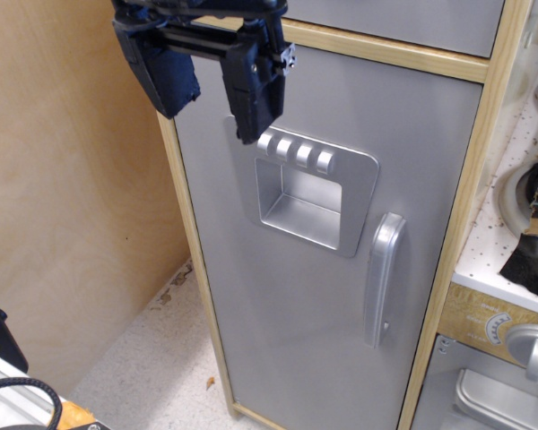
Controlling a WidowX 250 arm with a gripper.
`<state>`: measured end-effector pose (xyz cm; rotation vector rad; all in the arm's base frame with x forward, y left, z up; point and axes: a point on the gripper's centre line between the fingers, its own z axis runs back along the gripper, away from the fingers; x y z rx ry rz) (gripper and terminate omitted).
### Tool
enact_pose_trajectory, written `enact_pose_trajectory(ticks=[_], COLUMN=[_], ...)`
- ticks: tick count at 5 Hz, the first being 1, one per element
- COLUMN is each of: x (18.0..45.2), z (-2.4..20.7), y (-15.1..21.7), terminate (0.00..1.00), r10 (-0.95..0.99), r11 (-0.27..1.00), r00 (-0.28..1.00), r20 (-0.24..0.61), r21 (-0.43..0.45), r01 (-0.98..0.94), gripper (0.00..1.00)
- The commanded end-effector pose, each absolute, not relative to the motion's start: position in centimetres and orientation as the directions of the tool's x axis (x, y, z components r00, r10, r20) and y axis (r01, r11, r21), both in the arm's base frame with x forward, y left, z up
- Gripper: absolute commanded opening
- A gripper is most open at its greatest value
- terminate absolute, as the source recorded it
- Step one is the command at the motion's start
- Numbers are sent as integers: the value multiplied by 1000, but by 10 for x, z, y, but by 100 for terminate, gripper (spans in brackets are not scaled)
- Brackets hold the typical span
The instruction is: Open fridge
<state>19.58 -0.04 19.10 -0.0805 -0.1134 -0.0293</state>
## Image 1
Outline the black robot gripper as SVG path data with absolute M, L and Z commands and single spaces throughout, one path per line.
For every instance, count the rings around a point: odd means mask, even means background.
M 295 46 L 285 1 L 114 1 L 117 40 L 154 108 L 168 119 L 201 95 L 191 56 L 221 60 L 239 139 L 251 144 L 282 114 Z

